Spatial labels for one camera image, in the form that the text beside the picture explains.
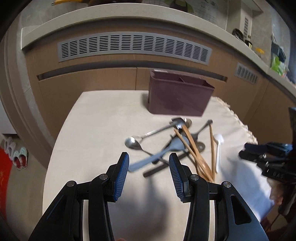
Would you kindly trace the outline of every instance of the beige tablecloth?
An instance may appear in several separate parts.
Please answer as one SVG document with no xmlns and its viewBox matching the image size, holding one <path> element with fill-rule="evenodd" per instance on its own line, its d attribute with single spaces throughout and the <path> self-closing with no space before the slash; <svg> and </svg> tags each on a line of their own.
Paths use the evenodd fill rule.
<svg viewBox="0 0 296 241">
<path fill-rule="evenodd" d="M 43 212 L 60 189 L 69 180 L 77 183 L 91 181 L 105 173 L 126 151 L 130 163 L 147 157 L 141 151 L 130 150 L 125 138 L 141 135 L 167 125 L 174 116 L 153 115 L 146 109 L 147 91 L 90 91 L 79 97 L 69 113 L 57 138 L 46 174 Z M 213 120 L 213 133 L 222 134 L 221 173 L 216 183 L 230 181 L 260 220 L 270 210 L 270 187 L 254 163 L 240 160 L 238 152 L 246 142 L 256 142 L 253 135 L 220 99 L 212 97 L 202 117 L 190 117 L 190 131 L 199 130 L 208 119 Z M 158 152 L 174 134 L 172 129 L 145 139 L 142 147 Z M 202 156 L 211 167 L 209 128 L 199 135 L 206 145 Z M 195 168 L 189 159 L 193 173 Z M 183 240 L 189 203 L 177 197 L 169 168 L 145 179 L 142 173 L 152 168 L 128 173 L 122 196 L 109 204 L 110 218 L 115 238 L 127 241 L 181 241 Z M 88 206 L 83 213 L 83 238 L 88 235 Z M 214 240 L 214 212 L 211 201 L 210 235 Z"/>
</svg>

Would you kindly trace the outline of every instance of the red mat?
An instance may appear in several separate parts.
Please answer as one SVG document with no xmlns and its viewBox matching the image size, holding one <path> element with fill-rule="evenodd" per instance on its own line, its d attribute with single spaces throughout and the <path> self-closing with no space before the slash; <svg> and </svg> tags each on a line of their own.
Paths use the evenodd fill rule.
<svg viewBox="0 0 296 241">
<path fill-rule="evenodd" d="M 6 219 L 6 192 L 7 184 L 12 167 L 12 161 L 8 155 L 0 148 L 0 212 Z"/>
</svg>

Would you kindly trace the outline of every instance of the maroon plastic container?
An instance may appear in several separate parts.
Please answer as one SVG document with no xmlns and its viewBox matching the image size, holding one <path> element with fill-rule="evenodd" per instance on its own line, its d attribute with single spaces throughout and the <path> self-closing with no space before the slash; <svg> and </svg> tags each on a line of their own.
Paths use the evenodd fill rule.
<svg viewBox="0 0 296 241">
<path fill-rule="evenodd" d="M 152 114 L 202 116 L 214 89 L 200 77 L 150 71 L 148 110 Z"/>
</svg>

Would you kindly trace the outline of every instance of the tile floor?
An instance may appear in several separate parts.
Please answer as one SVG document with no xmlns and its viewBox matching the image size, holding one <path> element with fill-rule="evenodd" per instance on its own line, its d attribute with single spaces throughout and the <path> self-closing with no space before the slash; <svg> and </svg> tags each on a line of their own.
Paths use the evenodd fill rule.
<svg viewBox="0 0 296 241">
<path fill-rule="evenodd" d="M 17 150 L 23 146 L 14 138 Z M 46 169 L 28 155 L 28 167 L 21 171 L 12 166 L 6 199 L 7 223 L 20 241 L 27 241 L 42 216 L 43 187 Z"/>
</svg>

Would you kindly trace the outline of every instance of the silver pivot bolt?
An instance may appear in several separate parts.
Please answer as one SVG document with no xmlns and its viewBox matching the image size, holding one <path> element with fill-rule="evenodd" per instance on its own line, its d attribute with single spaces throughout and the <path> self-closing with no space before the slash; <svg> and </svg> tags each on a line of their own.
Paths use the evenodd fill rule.
<svg viewBox="0 0 296 241">
<path fill-rule="evenodd" d="M 223 186 L 226 187 L 226 188 L 229 188 L 229 187 L 231 187 L 231 183 L 230 182 L 224 182 Z"/>
<path fill-rule="evenodd" d="M 101 180 L 106 180 L 106 179 L 108 178 L 108 175 L 107 175 L 107 174 L 101 174 L 101 175 L 99 176 L 99 178 L 100 178 Z"/>
<path fill-rule="evenodd" d="M 72 187 L 74 186 L 75 182 L 74 181 L 69 181 L 67 182 L 67 187 Z"/>
<path fill-rule="evenodd" d="M 193 175 L 190 176 L 190 178 L 192 180 L 194 180 L 194 181 L 197 181 L 200 177 L 198 175 L 196 175 L 196 174 L 193 174 Z"/>
</svg>

